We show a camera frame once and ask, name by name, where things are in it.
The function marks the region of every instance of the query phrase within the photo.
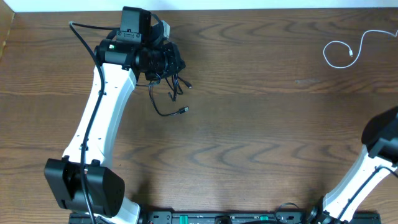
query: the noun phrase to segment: black cable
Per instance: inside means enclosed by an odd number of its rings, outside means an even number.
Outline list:
[[[390,170],[387,167],[378,167],[374,170],[374,172],[366,179],[366,181],[360,186],[360,188],[355,192],[355,194],[353,195],[353,197],[351,199],[348,200],[348,203],[346,204],[346,206],[344,207],[343,211],[341,211],[340,215],[338,216],[338,220],[341,220],[341,218],[343,217],[344,213],[347,211],[348,207],[351,205],[351,203],[353,203],[353,201],[355,200],[355,198],[359,195],[359,193],[361,193],[361,191],[365,188],[366,184],[369,183],[369,181],[371,181],[371,179],[381,170],[381,169],[386,169],[388,171],[390,171],[390,173],[392,175],[394,175],[395,177],[398,178],[398,174],[395,173],[394,171]]]
[[[87,209],[88,213],[90,214],[90,219],[92,224],[95,224],[95,217],[93,213],[93,207],[90,202],[90,196],[88,194],[88,188],[87,188],[87,179],[85,175],[85,154],[87,148],[87,141],[88,141],[88,135],[90,134],[91,127],[93,125],[95,116],[97,114],[98,108],[100,107],[101,99],[104,95],[104,89],[105,89],[105,80],[104,80],[104,75],[101,69],[101,65],[99,61],[97,61],[94,52],[90,49],[88,44],[85,42],[85,40],[81,37],[81,35],[76,31],[74,26],[80,26],[80,27],[85,27],[85,28],[90,28],[90,29],[101,29],[101,30],[114,30],[118,28],[112,28],[112,27],[97,27],[97,26],[89,26],[89,25],[84,25],[84,24],[79,24],[76,22],[69,22],[69,27],[73,31],[73,33],[77,36],[77,38],[80,40],[80,42],[85,46],[86,50],[90,54],[91,58],[93,59],[95,66],[98,70],[99,78],[101,79],[101,88],[98,93],[98,99],[97,102],[95,103],[95,107],[93,110],[93,113],[91,114],[91,118],[88,122],[85,137],[83,139],[83,143],[81,144],[81,154],[80,154],[80,181],[81,181],[81,189],[83,190],[83,195],[85,196],[86,204],[87,204]]]
[[[156,74],[156,75],[157,75],[157,80],[156,80],[156,82],[152,83],[152,81],[150,81],[150,83],[149,83],[149,84],[146,84],[146,85],[140,85],[140,84],[136,84],[136,86],[141,86],[141,87],[150,87],[150,86],[156,86],[156,85],[159,85],[159,84],[160,84],[160,80],[161,80],[162,78],[160,77],[160,75],[158,75],[158,74]]]
[[[183,107],[183,108],[180,108],[178,111],[176,111],[176,112],[174,112],[174,113],[162,114],[162,113],[157,109],[157,106],[156,106],[156,104],[155,104],[155,99],[154,99],[154,97],[153,97],[153,95],[152,95],[153,89],[154,89],[153,86],[149,86],[149,87],[148,87],[149,98],[150,98],[150,101],[152,102],[152,105],[154,105],[154,108],[155,108],[157,114],[159,114],[159,115],[161,115],[161,116],[173,116],[173,115],[185,113],[185,112],[187,112],[187,111],[189,110],[189,107],[185,106],[185,107]]]
[[[183,81],[184,84],[188,87],[188,88],[192,88],[191,83],[185,81],[184,79],[182,79],[181,77],[179,77],[179,75],[176,73],[175,75],[172,75],[172,83],[173,86],[171,86],[169,80],[166,78],[166,82],[169,85],[170,89],[173,91],[173,95],[171,93],[169,93],[169,96],[171,97],[172,101],[176,101],[177,100],[177,95],[182,95],[184,94],[184,92],[181,89],[179,80]]]
[[[114,37],[116,37],[116,33],[117,33],[119,30],[120,30],[119,28],[113,29],[113,30],[106,36],[106,38],[109,39],[109,40],[114,39]]]
[[[153,17],[156,19],[156,21],[159,23],[159,25],[160,25],[160,33],[159,33],[159,36],[158,36],[158,38],[152,43],[153,46],[157,46],[157,45],[159,45],[160,42],[163,40],[164,26],[163,26],[163,22],[159,19],[159,17],[158,17],[156,14],[151,13],[151,16],[153,16]]]
[[[293,205],[293,206],[295,206],[296,208],[300,209],[299,206],[297,206],[297,205],[294,204],[293,202],[286,202],[286,203],[283,203],[282,205],[280,205],[280,206],[278,207],[278,209],[275,211],[275,219],[276,219],[276,222],[277,222],[278,224],[286,224],[286,223],[287,223],[287,222],[281,222],[281,221],[279,220],[277,214],[278,214],[278,212],[279,212],[279,210],[280,210],[281,208],[283,208],[283,207],[285,207],[285,206],[288,206],[288,205]],[[302,219],[301,219],[299,222],[294,223],[294,224],[301,224],[301,223],[303,223],[303,218],[304,218],[304,216],[302,217]]]

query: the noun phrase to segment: wooden table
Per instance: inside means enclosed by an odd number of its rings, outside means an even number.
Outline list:
[[[358,157],[370,118],[398,104],[398,43],[369,34],[357,64],[330,68],[331,40],[358,52],[368,29],[398,28],[396,9],[157,12],[171,29],[192,83],[158,107],[146,88],[130,97],[114,169],[133,201],[175,210],[274,210],[312,206]],[[94,64],[68,21],[118,26],[121,12],[18,13],[0,62],[0,222],[66,223],[44,178],[80,122]],[[80,29],[94,47],[106,33]],[[346,65],[348,49],[330,60]],[[383,180],[362,203],[397,223],[398,184]]]

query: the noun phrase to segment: green terminal block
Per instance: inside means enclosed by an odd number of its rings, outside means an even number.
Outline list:
[[[188,215],[181,215],[180,216],[180,224],[188,224]]]
[[[260,216],[260,221],[268,221],[268,216],[266,215]]]

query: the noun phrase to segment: black mounting plate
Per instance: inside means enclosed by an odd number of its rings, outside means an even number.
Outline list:
[[[305,212],[286,211],[277,212],[276,217],[280,222],[287,224],[296,224],[300,222]],[[247,222],[263,221],[261,223],[276,223],[275,212],[264,213],[174,213],[174,212],[148,212],[147,223],[142,224],[214,224],[219,217],[230,217],[232,224],[242,224]],[[90,223],[90,216],[80,213],[71,213],[69,216],[69,224]],[[97,223],[106,224],[105,220],[97,218]],[[350,224],[381,224],[380,215],[372,212],[358,212]]]

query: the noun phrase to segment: white cable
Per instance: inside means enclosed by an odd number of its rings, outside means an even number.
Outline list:
[[[380,32],[380,33],[384,33],[384,34],[389,34],[389,35],[391,35],[391,36],[393,36],[393,37],[397,37],[397,35],[398,35],[398,30],[397,30],[397,32],[396,32],[395,34],[390,33],[390,32],[387,32],[387,31],[383,31],[383,30],[368,30],[368,31],[366,31],[366,32],[363,33],[363,35],[362,35],[361,44],[359,45],[359,51],[358,51],[358,54],[357,54],[357,56],[356,56],[356,59],[355,59],[351,64],[349,64],[349,65],[347,65],[347,66],[343,66],[343,67],[334,66],[334,65],[332,65],[332,64],[328,61],[328,59],[326,58],[326,55],[325,55],[325,50],[326,50],[326,48],[327,48],[330,44],[332,44],[332,43],[338,43],[338,44],[343,44],[343,45],[345,45],[345,46],[348,47],[348,49],[349,49],[349,56],[350,56],[350,57],[353,57],[353,51],[351,50],[351,47],[349,47],[348,44],[346,44],[346,43],[344,43],[344,42],[342,42],[342,41],[338,41],[338,40],[331,41],[331,42],[329,42],[329,44],[326,44],[325,48],[323,48],[323,56],[324,56],[326,62],[327,62],[331,67],[333,67],[333,68],[348,68],[348,67],[352,66],[352,65],[358,60],[359,55],[361,54],[363,38],[364,38],[364,36],[365,36],[368,32]]]

